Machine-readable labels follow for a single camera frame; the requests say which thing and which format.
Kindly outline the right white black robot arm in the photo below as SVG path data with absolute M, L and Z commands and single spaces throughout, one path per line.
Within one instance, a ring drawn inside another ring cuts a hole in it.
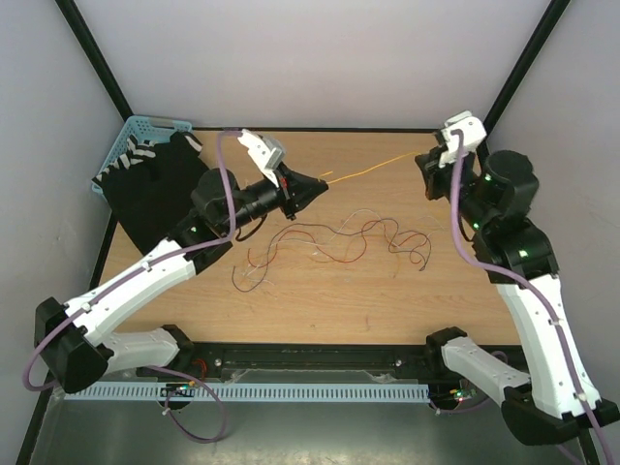
M 506 303 L 527 366 L 524 372 L 509 366 L 452 326 L 427 336 L 425 369 L 472 382 L 500 407 L 510 432 L 526 446 L 560 445 L 587 428 L 617 422 L 618 406 L 600 396 L 580 361 L 550 241 L 528 217 L 539 189 L 528 157 L 498 151 L 475 173 L 472 156 L 466 156 L 456 184 L 454 165 L 442 166 L 438 151 L 418 155 L 416 163 L 429 199 L 458 192 L 452 211 L 474 231 L 471 258 Z

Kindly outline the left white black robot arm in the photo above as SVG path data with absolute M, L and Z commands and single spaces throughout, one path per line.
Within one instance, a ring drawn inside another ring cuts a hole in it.
M 176 325 L 143 333 L 117 328 L 166 290 L 222 258 L 235 232 L 279 209 L 289 220 L 326 192 L 325 181 L 285 164 L 239 188 L 229 170 L 205 172 L 191 194 L 189 213 L 150 252 L 100 287 L 61 303 L 53 297 L 35 310 L 36 354 L 54 387 L 80 392 L 103 376 L 150 365 L 175 376 L 192 367 L 192 343 Z

